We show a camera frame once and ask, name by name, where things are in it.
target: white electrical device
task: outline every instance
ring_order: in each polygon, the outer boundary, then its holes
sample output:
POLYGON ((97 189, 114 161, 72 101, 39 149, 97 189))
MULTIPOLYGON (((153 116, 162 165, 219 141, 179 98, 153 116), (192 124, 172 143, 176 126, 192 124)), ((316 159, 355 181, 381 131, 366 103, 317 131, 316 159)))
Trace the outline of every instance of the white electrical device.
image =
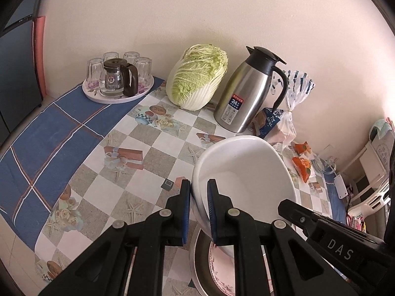
POLYGON ((343 178, 341 175, 337 175, 333 181, 335 183, 337 195, 339 199, 343 199, 348 196, 346 185, 344 184, 343 178))

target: floor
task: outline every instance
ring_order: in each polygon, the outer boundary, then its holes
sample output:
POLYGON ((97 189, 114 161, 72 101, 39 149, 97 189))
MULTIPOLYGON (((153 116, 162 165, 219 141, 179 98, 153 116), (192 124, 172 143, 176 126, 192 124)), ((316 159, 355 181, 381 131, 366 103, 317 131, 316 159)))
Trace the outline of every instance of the floor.
MULTIPOLYGON (((21 131, 23 131, 40 112, 52 103, 52 101, 54 101, 53 98, 46 96, 41 103, 42 106, 34 109, 24 121, 16 127, 0 147, 0 157, 3 156, 21 131)), ((34 270, 34 252, 15 235, 2 216, 0 216, 0 259, 15 280, 15 283, 26 296, 36 296, 45 286, 42 278, 34 270)))

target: thermos label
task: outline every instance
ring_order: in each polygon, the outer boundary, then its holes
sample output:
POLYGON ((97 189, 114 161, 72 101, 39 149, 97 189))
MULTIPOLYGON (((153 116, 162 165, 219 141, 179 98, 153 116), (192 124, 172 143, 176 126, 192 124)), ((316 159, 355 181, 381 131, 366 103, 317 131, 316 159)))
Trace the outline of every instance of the thermos label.
POLYGON ((221 117, 223 121, 227 124, 231 124, 235 116, 237 115, 238 111, 240 110, 241 105, 243 104, 244 99, 240 98, 236 94, 230 98, 228 105, 221 117))

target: snack package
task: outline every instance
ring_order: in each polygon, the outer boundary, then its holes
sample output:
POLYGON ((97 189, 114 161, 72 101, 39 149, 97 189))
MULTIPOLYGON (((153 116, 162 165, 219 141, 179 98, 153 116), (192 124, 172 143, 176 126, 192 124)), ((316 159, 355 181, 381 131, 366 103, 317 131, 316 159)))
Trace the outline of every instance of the snack package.
MULTIPOLYGON (((271 108, 263 108, 250 124, 254 134, 264 138, 269 143, 282 142, 283 147, 289 146, 296 137, 292 122, 292 111, 296 105, 306 99, 315 86, 313 80, 305 72, 289 70, 285 74, 289 79, 286 94, 287 110, 277 109, 272 112, 271 108)), ((282 84, 282 80, 273 79, 273 91, 275 91, 277 84, 282 84)))
POLYGON ((307 158, 304 157, 293 157, 292 161, 294 162, 294 165, 296 167, 296 170, 302 178, 302 180, 305 182, 305 184, 308 182, 310 174, 311 174, 311 162, 307 158))
POLYGON ((314 159, 314 154, 307 141, 304 144, 294 144, 294 149, 299 155, 306 156, 309 160, 314 159))

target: orange snack bag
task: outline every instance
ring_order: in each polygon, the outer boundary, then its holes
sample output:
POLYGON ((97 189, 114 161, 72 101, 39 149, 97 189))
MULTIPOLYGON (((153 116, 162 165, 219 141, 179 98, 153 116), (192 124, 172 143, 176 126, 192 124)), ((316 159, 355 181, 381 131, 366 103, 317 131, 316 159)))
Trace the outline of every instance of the orange snack bag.
POLYGON ((310 148, 309 144, 307 143, 307 141, 305 141, 304 144, 295 144, 294 148, 295 148, 295 151, 300 155, 302 155, 302 154, 311 155, 312 154, 311 148, 310 148))
POLYGON ((308 182, 310 174, 311 174, 311 162, 310 160, 302 157, 293 157, 292 161, 296 166, 296 170, 298 171, 299 176, 305 182, 308 182))

